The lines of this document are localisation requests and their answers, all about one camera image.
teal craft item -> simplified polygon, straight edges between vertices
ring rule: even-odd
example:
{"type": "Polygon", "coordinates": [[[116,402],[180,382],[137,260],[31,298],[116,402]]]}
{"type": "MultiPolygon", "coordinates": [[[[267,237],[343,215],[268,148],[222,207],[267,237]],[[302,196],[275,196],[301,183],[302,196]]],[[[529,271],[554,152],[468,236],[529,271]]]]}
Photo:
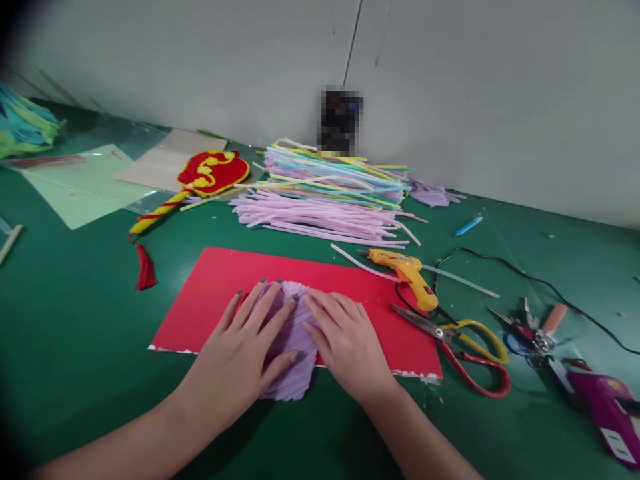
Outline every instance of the teal craft item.
{"type": "Polygon", "coordinates": [[[0,83],[0,158],[50,149],[61,126],[48,109],[0,83]]]}

green work surface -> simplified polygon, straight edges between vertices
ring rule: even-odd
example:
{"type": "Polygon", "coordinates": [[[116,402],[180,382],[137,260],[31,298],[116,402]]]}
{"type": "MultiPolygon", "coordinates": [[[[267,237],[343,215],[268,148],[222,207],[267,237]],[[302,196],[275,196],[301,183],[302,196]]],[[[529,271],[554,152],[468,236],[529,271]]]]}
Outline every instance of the green work surface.
{"type": "MultiPolygon", "coordinates": [[[[95,124],[94,113],[47,106],[78,130],[95,124]]],[[[114,128],[104,143],[127,138],[126,122],[114,128]]],[[[232,147],[249,162],[259,161],[253,149],[232,147]]],[[[403,205],[429,220],[406,221],[423,243],[411,245],[408,254],[431,265],[456,246],[504,257],[552,282],[627,346],[640,349],[637,232],[473,196],[446,208],[412,199],[403,205]],[[454,238],[479,213],[484,222],[454,238]]],[[[5,413],[30,465],[122,425],[178,385],[193,357],[147,346],[204,247],[348,265],[328,241],[248,230],[228,205],[214,201],[171,216],[144,238],[159,283],[138,292],[137,254],[127,242],[136,214],[120,210],[71,231],[22,176],[0,169],[0,215],[25,225],[0,267],[0,341],[5,413]]],[[[350,253],[358,248],[339,245],[350,253]]],[[[458,252],[443,268],[500,294],[488,298],[444,277],[438,284],[440,302],[451,314],[479,320],[496,333],[504,325],[486,305],[508,312],[527,296],[532,312],[542,315],[559,301],[498,262],[458,252]]],[[[260,277],[259,271],[251,274],[260,277]]],[[[219,280],[225,281],[224,272],[219,280]]],[[[215,285],[211,289],[215,294],[215,285]]],[[[558,355],[582,357],[640,396],[640,357],[584,317],[570,312],[556,337],[558,355]]],[[[399,381],[486,478],[635,478],[608,456],[588,417],[566,405],[544,372],[524,358],[511,355],[513,390],[492,400],[471,390],[440,357],[441,385],[399,381]]],[[[491,384],[482,367],[467,368],[480,384],[491,384]]],[[[372,479],[400,472],[358,405],[328,371],[317,369],[303,400],[258,401],[178,476],[372,479]]]]}

electrical cord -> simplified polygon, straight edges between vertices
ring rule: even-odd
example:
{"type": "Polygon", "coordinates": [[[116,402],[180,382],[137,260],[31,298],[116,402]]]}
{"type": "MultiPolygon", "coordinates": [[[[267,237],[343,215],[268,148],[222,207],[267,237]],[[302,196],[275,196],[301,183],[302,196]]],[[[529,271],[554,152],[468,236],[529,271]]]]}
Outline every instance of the electrical cord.
{"type": "Polygon", "coordinates": [[[446,318],[447,320],[449,320],[450,322],[452,322],[454,325],[458,325],[458,320],[456,320],[455,318],[453,318],[452,316],[450,316],[450,314],[448,314],[447,312],[444,311],[444,309],[442,307],[438,307],[434,310],[435,315],[433,316],[433,318],[428,318],[426,315],[418,312],[418,310],[416,310],[415,308],[413,308],[413,306],[402,296],[402,294],[400,293],[400,282],[396,282],[395,283],[395,292],[398,295],[398,298],[400,298],[400,300],[402,300],[402,303],[404,303],[409,310],[411,310],[412,312],[414,312],[416,315],[424,318],[425,320],[429,320],[430,322],[433,322],[435,320],[435,318],[438,315],[442,315],[444,318],[446,318]]]}
{"type": "MultiPolygon", "coordinates": [[[[436,267],[439,267],[442,263],[446,262],[447,260],[449,260],[454,253],[456,253],[458,250],[462,250],[465,252],[468,252],[472,255],[475,255],[478,258],[484,259],[484,260],[498,260],[500,262],[502,262],[503,264],[505,264],[506,266],[508,266],[511,270],[513,270],[514,272],[522,275],[525,278],[528,278],[529,280],[533,280],[536,281],[538,283],[542,283],[546,286],[548,286],[551,290],[553,290],[553,292],[558,296],[558,298],[560,298],[560,300],[562,300],[562,302],[564,302],[564,304],[570,308],[572,308],[573,310],[575,310],[578,314],[584,316],[587,320],[589,320],[590,322],[592,322],[593,324],[596,325],[596,327],[600,328],[600,330],[602,330],[603,332],[605,332],[608,336],[610,336],[612,338],[612,340],[614,342],[616,342],[620,348],[622,348],[623,350],[628,351],[629,353],[633,353],[635,355],[640,355],[640,351],[638,350],[633,350],[630,349],[626,346],[624,346],[622,344],[622,342],[618,339],[618,337],[616,337],[613,332],[611,330],[609,330],[608,328],[606,328],[604,325],[602,325],[602,323],[598,322],[598,320],[596,320],[595,318],[593,318],[592,316],[590,316],[588,313],[582,311],[580,308],[576,307],[574,304],[572,304],[570,301],[568,301],[566,298],[564,298],[564,296],[558,291],[558,289],[556,287],[554,287],[550,282],[546,281],[546,280],[542,280],[542,279],[538,279],[535,277],[532,277],[531,275],[526,274],[525,272],[523,272],[522,270],[520,270],[519,268],[517,268],[516,266],[512,265],[511,263],[509,263],[508,261],[504,260],[504,258],[500,258],[500,257],[488,257],[486,255],[481,255],[478,252],[474,252],[473,250],[470,250],[468,248],[465,247],[456,247],[453,250],[451,250],[449,252],[449,254],[443,258],[442,260],[438,260],[435,263],[436,267]]],[[[438,282],[438,274],[436,272],[433,273],[433,292],[436,293],[436,288],[437,288],[437,282],[438,282]]],[[[398,292],[398,295],[400,295],[399,290],[397,288],[396,285],[396,292],[398,292]]]]}

red paper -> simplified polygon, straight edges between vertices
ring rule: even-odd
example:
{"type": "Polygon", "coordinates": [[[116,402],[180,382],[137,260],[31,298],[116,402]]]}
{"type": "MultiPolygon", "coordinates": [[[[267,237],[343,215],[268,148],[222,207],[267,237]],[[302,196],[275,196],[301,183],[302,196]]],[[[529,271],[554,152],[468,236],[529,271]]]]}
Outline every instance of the red paper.
{"type": "MultiPolygon", "coordinates": [[[[394,373],[442,378],[434,339],[390,310],[389,304],[401,302],[389,280],[359,268],[214,247],[200,255],[149,348],[200,352],[231,298],[240,289],[249,292],[262,277],[340,292],[361,302],[394,373]]],[[[403,291],[413,297],[408,288],[403,291]]]]}

purple device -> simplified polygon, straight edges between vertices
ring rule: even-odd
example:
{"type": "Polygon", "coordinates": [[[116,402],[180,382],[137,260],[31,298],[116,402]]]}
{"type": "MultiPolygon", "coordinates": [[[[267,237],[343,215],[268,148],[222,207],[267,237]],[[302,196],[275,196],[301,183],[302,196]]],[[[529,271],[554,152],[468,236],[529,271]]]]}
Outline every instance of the purple device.
{"type": "Polygon", "coordinates": [[[620,380],[592,372],[567,372],[582,397],[609,453],[630,469],[640,470],[640,402],[620,380]]]}

